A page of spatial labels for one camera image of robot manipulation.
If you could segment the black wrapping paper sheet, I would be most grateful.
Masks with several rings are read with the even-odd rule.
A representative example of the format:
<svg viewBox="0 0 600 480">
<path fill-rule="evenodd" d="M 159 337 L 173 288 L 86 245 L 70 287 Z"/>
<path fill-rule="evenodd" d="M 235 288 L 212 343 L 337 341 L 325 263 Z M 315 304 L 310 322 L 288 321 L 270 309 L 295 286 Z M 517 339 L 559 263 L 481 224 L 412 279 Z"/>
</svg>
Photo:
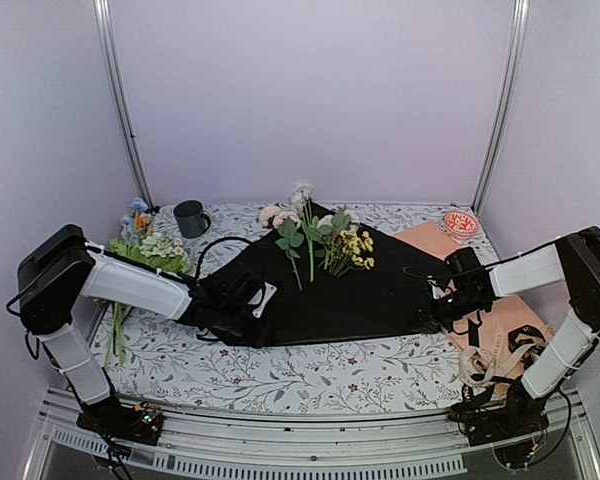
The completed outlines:
<svg viewBox="0 0 600 480">
<path fill-rule="evenodd" d="M 374 240 L 375 267 L 352 270 L 340 278 L 321 269 L 309 282 L 308 248 L 301 245 L 296 261 L 300 292 L 291 262 L 276 245 L 271 231 L 250 242 L 232 260 L 200 282 L 222 283 L 251 278 L 268 282 L 277 292 L 263 318 L 271 334 L 264 343 L 225 343 L 253 348 L 312 345 L 401 336 L 427 331 L 431 288 L 429 278 L 447 285 L 445 263 L 416 247 L 370 226 L 364 231 Z"/>
</svg>

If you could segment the white rose long stem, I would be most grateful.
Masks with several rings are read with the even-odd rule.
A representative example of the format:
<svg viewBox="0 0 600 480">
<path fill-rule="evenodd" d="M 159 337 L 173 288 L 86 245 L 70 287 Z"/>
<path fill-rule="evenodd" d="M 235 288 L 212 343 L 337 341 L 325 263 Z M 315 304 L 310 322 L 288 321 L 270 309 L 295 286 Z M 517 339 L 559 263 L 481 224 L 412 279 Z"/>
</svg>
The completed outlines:
<svg viewBox="0 0 600 480">
<path fill-rule="evenodd" d="M 300 231 L 301 221 L 298 214 L 291 210 L 282 210 L 277 205 L 269 205 L 261 210 L 259 222 L 263 227 L 278 233 L 279 238 L 275 243 L 291 262 L 298 289 L 302 292 L 303 285 L 296 261 L 300 258 L 297 249 L 304 242 L 304 235 Z"/>
</svg>

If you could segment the small white flower stem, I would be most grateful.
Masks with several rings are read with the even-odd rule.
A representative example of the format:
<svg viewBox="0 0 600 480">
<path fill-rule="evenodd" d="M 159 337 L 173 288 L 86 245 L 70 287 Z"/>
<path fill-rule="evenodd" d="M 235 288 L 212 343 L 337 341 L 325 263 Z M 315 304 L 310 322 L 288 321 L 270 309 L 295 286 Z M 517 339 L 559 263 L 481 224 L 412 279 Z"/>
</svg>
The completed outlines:
<svg viewBox="0 0 600 480">
<path fill-rule="evenodd" d="M 313 185 L 306 180 L 297 181 L 291 193 L 291 206 L 301 220 L 301 226 L 308 244 L 309 253 L 309 282 L 314 282 L 314 245 L 311 236 L 312 228 L 312 209 L 311 195 L 313 193 Z"/>
</svg>

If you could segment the yellow small flower bunch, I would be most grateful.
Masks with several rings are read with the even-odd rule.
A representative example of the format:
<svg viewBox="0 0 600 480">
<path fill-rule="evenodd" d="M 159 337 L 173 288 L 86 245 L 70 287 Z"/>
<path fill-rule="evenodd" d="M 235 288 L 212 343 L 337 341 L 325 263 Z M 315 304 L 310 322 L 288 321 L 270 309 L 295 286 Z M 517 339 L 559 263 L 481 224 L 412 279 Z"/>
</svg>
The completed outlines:
<svg viewBox="0 0 600 480">
<path fill-rule="evenodd" d="M 367 231 L 341 230 L 331 234 L 323 268 L 336 278 L 352 270 L 370 271 L 375 267 L 374 240 Z"/>
</svg>

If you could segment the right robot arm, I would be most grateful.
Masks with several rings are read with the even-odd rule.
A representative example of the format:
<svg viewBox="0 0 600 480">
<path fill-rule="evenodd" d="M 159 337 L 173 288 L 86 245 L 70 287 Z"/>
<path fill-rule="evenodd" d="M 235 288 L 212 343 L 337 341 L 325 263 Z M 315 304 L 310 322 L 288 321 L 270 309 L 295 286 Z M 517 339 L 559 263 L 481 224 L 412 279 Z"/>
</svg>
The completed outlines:
<svg viewBox="0 0 600 480">
<path fill-rule="evenodd" d="M 487 265 L 472 249 L 462 249 L 447 264 L 454 289 L 433 298 L 429 314 L 444 328 L 514 295 L 557 327 L 548 346 L 514 382 L 522 397 L 498 412 L 497 427 L 504 435 L 517 436 L 536 417 L 529 399 L 553 393 L 600 342 L 600 229 L 567 234 Z"/>
</svg>

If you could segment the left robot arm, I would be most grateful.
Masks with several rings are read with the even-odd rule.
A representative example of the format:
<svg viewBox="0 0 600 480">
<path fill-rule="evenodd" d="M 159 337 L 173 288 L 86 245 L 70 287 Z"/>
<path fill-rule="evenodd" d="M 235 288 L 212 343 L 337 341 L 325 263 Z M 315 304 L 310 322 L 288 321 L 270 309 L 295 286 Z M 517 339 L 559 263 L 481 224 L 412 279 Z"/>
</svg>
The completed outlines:
<svg viewBox="0 0 600 480">
<path fill-rule="evenodd" d="M 84 299 L 120 303 L 176 323 L 207 330 L 220 340 L 250 343 L 266 328 L 265 308 L 277 293 L 265 267 L 201 277 L 176 274 L 127 259 L 89 241 L 67 224 L 29 254 L 17 270 L 18 292 L 7 311 L 18 317 L 54 360 L 91 419 L 108 434 L 128 426 L 128 412 L 112 398 L 104 368 L 73 324 Z"/>
</svg>

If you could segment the pink wrapping paper sheet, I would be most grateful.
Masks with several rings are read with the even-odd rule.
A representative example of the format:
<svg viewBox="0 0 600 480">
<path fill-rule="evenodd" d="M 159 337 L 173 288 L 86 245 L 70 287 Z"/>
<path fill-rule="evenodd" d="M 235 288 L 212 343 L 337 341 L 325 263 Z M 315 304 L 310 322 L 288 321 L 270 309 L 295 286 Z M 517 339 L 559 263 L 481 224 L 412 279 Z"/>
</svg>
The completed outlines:
<svg viewBox="0 0 600 480">
<path fill-rule="evenodd" d="M 489 348 L 493 345 L 496 329 L 500 327 L 504 332 L 509 332 L 525 324 L 530 324 L 540 329 L 547 338 L 553 339 L 556 327 L 545 323 L 534 313 L 531 308 L 518 296 L 508 296 L 493 303 L 490 311 L 480 310 L 471 313 L 453 323 L 453 328 L 445 334 L 451 343 L 461 352 L 469 344 L 467 319 L 478 323 L 477 314 L 480 314 L 482 326 L 479 328 L 480 346 Z"/>
</svg>

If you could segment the cream printed ribbon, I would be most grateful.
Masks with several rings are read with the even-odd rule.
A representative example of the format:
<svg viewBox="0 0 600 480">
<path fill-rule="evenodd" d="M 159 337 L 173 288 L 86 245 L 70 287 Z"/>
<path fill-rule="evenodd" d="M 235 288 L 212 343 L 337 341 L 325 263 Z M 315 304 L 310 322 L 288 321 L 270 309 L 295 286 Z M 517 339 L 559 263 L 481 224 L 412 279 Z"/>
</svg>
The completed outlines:
<svg viewBox="0 0 600 480">
<path fill-rule="evenodd" d="M 509 384 L 522 375 L 537 359 L 536 345 L 524 344 L 504 361 L 490 351 L 468 346 L 459 355 L 458 379 L 462 382 L 462 399 L 469 401 L 487 394 L 487 402 L 504 400 Z"/>
</svg>

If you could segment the red patterned small bowl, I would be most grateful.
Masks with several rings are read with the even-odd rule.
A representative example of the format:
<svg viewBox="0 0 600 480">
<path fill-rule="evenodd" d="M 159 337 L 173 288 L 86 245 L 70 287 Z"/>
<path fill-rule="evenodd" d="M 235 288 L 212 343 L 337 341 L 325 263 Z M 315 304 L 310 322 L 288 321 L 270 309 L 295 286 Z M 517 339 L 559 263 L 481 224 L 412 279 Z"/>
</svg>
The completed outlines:
<svg viewBox="0 0 600 480">
<path fill-rule="evenodd" d="M 449 233 L 459 236 L 473 236 L 480 230 L 478 220 L 472 214 L 460 210 L 447 212 L 443 222 Z"/>
</svg>

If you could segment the dark grey mug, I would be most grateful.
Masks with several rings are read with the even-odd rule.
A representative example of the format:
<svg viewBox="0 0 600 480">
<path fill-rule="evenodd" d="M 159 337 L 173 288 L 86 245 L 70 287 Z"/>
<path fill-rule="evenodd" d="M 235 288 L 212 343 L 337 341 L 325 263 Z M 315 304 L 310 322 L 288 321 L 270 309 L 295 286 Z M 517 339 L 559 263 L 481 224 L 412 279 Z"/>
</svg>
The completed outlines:
<svg viewBox="0 0 600 480">
<path fill-rule="evenodd" d="M 195 239 L 206 233 L 211 226 L 211 218 L 204 212 L 203 204 L 198 200 L 186 200 L 173 209 L 181 235 Z"/>
</svg>

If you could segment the floral patterned tablecloth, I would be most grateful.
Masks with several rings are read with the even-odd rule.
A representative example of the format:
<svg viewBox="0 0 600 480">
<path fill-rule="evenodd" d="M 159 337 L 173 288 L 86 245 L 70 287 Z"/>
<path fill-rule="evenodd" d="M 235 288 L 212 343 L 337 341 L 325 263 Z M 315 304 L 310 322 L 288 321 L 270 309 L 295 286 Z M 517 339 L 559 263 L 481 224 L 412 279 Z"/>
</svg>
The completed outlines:
<svg viewBox="0 0 600 480">
<path fill-rule="evenodd" d="M 118 392 L 149 401 L 290 414 L 440 409 L 461 398 L 458 354 L 441 334 L 251 349 L 133 311 L 115 343 L 105 314 L 92 351 Z"/>
</svg>

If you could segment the green leafy flower bunch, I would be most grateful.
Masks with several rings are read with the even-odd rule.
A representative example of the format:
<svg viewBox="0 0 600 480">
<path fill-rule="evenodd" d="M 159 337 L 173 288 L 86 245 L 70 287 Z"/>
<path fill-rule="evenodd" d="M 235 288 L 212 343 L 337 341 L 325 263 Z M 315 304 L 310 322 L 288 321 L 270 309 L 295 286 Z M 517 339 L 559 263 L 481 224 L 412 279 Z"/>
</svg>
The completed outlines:
<svg viewBox="0 0 600 480">
<path fill-rule="evenodd" d="M 110 247 L 114 253 L 151 268 L 175 274 L 189 274 L 192 271 L 192 261 L 183 247 L 183 242 L 167 233 L 153 232 L 144 237 L 133 234 L 128 241 L 111 240 Z M 113 304 L 111 333 L 105 355 L 106 370 L 109 369 L 112 360 L 119 365 L 125 362 L 123 320 L 130 311 L 130 307 L 121 303 Z"/>
</svg>

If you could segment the blue orange flower stems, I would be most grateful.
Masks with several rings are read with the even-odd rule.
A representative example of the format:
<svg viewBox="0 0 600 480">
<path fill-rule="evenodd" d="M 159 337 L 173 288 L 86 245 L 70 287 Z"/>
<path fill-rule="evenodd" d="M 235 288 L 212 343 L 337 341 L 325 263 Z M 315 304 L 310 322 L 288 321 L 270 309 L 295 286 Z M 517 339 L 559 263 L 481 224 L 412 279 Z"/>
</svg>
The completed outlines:
<svg viewBox="0 0 600 480">
<path fill-rule="evenodd" d="M 151 209 L 140 197 L 130 203 L 130 212 L 120 218 L 121 238 L 127 244 L 138 243 L 152 222 Z"/>
</svg>

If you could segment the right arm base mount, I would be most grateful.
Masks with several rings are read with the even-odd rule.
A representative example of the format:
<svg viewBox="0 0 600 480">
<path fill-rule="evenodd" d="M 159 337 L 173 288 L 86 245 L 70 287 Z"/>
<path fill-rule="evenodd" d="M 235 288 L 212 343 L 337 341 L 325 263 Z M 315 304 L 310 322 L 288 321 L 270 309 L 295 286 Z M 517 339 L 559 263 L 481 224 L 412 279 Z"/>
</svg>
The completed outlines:
<svg viewBox="0 0 600 480">
<path fill-rule="evenodd" d="M 525 436 L 525 440 L 495 449 L 501 466 L 517 470 L 529 467 L 538 453 L 549 426 L 545 406 L 545 400 L 512 397 L 500 408 L 493 409 L 463 402 L 454 408 L 454 415 L 460 432 L 472 447 Z"/>
</svg>

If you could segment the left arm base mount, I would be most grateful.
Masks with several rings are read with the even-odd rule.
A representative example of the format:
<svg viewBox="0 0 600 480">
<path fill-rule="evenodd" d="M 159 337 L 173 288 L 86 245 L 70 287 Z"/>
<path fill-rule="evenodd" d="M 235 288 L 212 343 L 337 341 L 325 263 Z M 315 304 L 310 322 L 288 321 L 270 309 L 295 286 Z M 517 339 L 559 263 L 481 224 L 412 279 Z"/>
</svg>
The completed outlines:
<svg viewBox="0 0 600 480">
<path fill-rule="evenodd" d="M 110 397 L 92 405 L 82 404 L 76 424 L 101 436 L 156 446 L 164 415 L 147 402 L 129 407 Z"/>
</svg>

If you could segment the right aluminium frame post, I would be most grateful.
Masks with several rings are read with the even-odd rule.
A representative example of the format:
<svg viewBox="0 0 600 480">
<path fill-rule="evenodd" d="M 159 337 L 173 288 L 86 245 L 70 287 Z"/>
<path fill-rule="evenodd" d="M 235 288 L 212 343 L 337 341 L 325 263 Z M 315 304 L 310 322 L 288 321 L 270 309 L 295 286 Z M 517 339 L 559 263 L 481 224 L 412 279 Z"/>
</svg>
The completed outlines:
<svg viewBox="0 0 600 480">
<path fill-rule="evenodd" d="M 471 204 L 472 210 L 478 216 L 481 215 L 481 212 L 485 207 L 488 191 L 495 173 L 501 144 L 504 139 L 509 110 L 514 96 L 516 80 L 524 51 L 529 7 L 529 0 L 516 0 L 513 2 L 511 28 L 495 118 L 491 128 L 478 184 Z"/>
</svg>

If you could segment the aluminium frame post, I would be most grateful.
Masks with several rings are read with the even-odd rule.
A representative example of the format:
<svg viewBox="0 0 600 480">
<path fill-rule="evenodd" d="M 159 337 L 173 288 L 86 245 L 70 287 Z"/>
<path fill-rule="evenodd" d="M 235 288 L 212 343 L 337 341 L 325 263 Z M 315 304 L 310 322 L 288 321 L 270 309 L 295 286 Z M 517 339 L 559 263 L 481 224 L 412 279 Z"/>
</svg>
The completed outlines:
<svg viewBox="0 0 600 480">
<path fill-rule="evenodd" d="M 115 45 L 110 2 L 107 0 L 94 0 L 93 7 L 105 71 L 108 77 L 114 110 L 117 115 L 123 145 L 128 157 L 131 175 L 138 192 L 138 196 L 145 200 L 150 208 L 153 208 L 154 202 L 150 192 L 145 169 L 141 161 L 136 142 L 137 136 L 132 125 L 124 91 L 122 72 L 120 69 Z"/>
<path fill-rule="evenodd" d="M 491 128 L 478 184 L 471 204 L 472 210 L 478 216 L 481 215 L 481 212 L 485 207 L 488 191 L 495 173 L 501 144 L 504 139 L 509 110 L 514 96 L 516 80 L 524 51 L 529 7 L 529 0 L 516 0 L 513 2 L 511 28 L 495 118 Z"/>
</svg>

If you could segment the left aluminium frame post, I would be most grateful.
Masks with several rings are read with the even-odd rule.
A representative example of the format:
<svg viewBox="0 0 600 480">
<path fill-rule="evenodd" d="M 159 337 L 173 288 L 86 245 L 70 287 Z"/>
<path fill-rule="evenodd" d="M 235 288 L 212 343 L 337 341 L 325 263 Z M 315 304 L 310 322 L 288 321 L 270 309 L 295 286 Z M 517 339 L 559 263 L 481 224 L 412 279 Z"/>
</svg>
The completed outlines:
<svg viewBox="0 0 600 480">
<path fill-rule="evenodd" d="M 136 142 L 137 136 L 132 125 L 124 91 L 122 72 L 120 69 L 115 45 L 110 2 L 107 0 L 94 0 L 93 7 L 105 71 L 108 77 L 114 110 L 117 115 L 123 145 L 128 157 L 131 175 L 138 192 L 138 196 L 145 200 L 150 208 L 153 208 L 154 202 L 150 192 L 145 169 L 141 161 Z"/>
</svg>

